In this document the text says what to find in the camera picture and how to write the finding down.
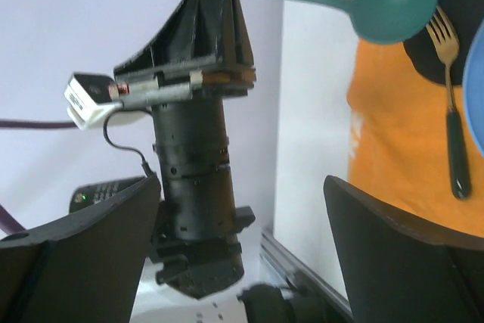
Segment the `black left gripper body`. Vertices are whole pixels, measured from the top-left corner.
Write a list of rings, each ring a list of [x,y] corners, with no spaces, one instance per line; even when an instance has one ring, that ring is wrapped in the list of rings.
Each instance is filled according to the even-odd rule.
[[[113,74],[132,91],[154,81],[160,89],[185,92],[144,100],[154,121],[163,186],[151,239],[151,260],[163,264],[157,283],[195,299],[229,288],[244,275],[237,236],[255,216],[234,202],[223,101],[253,87],[253,57],[156,61],[138,55]]]

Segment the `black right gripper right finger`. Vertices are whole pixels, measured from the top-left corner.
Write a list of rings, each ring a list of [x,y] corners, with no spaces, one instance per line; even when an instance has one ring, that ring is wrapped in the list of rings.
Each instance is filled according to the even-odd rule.
[[[330,228],[355,322],[481,322],[483,239],[324,180]]]

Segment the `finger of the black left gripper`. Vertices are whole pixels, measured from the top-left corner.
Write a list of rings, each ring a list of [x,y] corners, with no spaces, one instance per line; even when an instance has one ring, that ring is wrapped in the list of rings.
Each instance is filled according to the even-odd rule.
[[[253,66],[253,53],[240,0],[224,0],[222,47],[224,63],[229,68]]]
[[[230,0],[181,0],[160,31],[113,71],[134,73],[199,59],[231,60]]]

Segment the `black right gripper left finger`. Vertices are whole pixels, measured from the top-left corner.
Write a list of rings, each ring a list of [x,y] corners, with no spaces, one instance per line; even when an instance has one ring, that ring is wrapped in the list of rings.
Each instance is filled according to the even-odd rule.
[[[1,241],[3,322],[128,322],[154,229],[152,175]]]

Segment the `orange cartoon cloth placemat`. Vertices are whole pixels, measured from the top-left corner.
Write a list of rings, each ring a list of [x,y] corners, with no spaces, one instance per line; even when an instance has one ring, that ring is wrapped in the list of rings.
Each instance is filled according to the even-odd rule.
[[[460,43],[451,68],[457,107],[483,0],[439,0]],[[352,111],[348,180],[399,209],[467,234],[483,234],[483,158],[464,133],[470,196],[451,192],[444,67],[426,31],[390,46],[360,41],[347,92]]]

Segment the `gold fork green handle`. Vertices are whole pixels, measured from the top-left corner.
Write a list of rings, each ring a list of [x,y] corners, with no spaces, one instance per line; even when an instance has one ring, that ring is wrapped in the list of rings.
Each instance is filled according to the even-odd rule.
[[[445,121],[451,192],[455,198],[464,200],[470,196],[472,187],[461,116],[451,80],[451,67],[460,51],[459,39],[451,21],[439,5],[436,6],[436,12],[426,25],[426,30],[433,42],[436,55],[444,66],[447,97]]]

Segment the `light blue plate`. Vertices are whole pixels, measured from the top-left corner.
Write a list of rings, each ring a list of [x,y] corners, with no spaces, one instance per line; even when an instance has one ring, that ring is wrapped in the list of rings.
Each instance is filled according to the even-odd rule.
[[[483,156],[483,22],[479,25],[464,65],[463,100],[467,127]]]

